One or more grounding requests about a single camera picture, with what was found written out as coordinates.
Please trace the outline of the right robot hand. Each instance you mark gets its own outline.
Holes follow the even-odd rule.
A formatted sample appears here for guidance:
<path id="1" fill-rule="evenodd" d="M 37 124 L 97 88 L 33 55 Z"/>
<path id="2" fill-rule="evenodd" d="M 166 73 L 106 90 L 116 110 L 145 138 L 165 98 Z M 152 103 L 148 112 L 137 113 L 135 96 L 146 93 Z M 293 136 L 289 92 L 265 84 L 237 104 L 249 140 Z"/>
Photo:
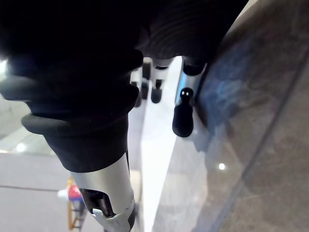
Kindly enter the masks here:
<path id="1" fill-rule="evenodd" d="M 24 102 L 22 118 L 71 172 L 84 203 L 109 232 L 135 222 L 128 113 L 131 74 L 149 57 L 164 68 L 182 56 L 199 75 L 244 0 L 3 0 L 0 93 Z"/>

